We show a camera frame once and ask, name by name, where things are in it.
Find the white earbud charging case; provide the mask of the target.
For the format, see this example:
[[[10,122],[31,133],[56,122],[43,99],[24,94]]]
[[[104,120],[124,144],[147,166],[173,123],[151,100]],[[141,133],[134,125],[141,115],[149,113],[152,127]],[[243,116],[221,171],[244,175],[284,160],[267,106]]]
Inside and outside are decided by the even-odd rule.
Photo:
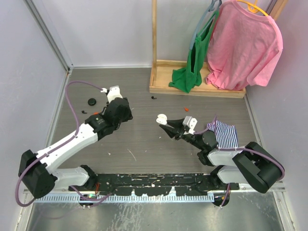
[[[159,114],[156,122],[160,125],[167,125],[167,116],[165,114]]]

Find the blue striped cloth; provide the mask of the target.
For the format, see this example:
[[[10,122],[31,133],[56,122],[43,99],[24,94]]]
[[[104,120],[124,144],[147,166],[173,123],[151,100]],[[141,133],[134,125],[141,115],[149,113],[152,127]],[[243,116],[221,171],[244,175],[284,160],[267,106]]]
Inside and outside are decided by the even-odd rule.
[[[222,149],[238,148],[238,136],[234,125],[228,125],[221,121],[216,123],[216,139],[218,147]]]

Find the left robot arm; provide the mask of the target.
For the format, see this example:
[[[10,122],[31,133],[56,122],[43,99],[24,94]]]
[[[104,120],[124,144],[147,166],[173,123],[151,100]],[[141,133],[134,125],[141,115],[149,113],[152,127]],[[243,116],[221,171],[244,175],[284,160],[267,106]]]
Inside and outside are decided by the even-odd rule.
[[[91,115],[77,131],[55,144],[37,151],[25,151],[21,156],[18,176],[36,199],[54,189],[81,186],[95,188],[97,175],[87,165],[60,169],[59,166],[85,147],[118,130],[121,123],[133,118],[127,98],[115,98],[101,113]]]

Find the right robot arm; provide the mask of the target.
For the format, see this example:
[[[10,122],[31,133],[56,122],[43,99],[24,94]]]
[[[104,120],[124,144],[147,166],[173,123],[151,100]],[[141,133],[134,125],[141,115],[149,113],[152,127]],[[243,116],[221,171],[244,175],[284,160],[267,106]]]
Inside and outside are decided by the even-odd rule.
[[[211,172],[215,189],[227,186],[229,190],[232,183],[243,183],[266,193],[285,176],[282,164],[258,143],[252,141],[240,147],[234,125],[214,118],[204,130],[195,131],[196,118],[169,120],[165,114],[159,114],[156,122],[170,138],[184,140],[199,149],[197,156],[203,165],[215,167]]]

